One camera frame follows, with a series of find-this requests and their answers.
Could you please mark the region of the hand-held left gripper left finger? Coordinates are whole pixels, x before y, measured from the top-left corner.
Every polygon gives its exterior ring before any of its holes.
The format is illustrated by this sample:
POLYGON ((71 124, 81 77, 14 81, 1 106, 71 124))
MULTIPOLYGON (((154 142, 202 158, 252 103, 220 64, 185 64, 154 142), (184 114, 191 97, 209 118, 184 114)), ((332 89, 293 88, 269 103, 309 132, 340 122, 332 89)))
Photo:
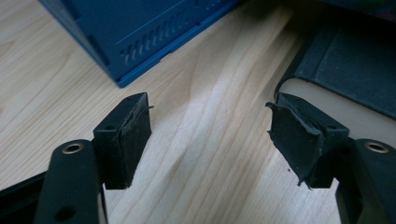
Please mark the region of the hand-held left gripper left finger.
POLYGON ((106 189, 127 189, 151 135, 146 92, 124 98, 93 130, 106 189))

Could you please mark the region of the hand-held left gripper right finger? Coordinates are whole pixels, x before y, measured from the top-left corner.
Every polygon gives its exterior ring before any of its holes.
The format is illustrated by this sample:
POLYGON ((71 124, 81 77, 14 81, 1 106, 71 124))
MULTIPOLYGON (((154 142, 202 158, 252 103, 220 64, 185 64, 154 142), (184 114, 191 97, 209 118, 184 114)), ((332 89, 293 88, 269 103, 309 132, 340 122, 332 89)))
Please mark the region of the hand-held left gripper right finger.
POLYGON ((335 155, 349 129, 306 100, 279 93, 266 104, 272 110, 271 140, 297 174, 313 189, 327 189, 335 178, 335 155))

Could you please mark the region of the thick black hardcover book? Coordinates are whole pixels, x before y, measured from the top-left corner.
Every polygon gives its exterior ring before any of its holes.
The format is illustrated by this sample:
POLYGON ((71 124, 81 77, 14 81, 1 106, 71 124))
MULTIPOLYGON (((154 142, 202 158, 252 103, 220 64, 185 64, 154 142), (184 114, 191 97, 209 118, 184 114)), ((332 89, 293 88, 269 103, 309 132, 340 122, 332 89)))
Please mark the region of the thick black hardcover book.
POLYGON ((396 148, 396 34, 390 29, 381 21, 323 22, 276 91, 306 100, 354 139, 396 148))

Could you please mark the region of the blue plastic file rack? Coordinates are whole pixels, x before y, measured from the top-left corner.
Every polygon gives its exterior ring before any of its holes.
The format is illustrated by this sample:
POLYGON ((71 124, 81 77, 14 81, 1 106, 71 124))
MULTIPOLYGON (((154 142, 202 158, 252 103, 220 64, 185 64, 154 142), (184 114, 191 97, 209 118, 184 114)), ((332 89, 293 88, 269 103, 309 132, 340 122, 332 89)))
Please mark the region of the blue plastic file rack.
POLYGON ((240 0, 38 0, 121 88, 240 0))

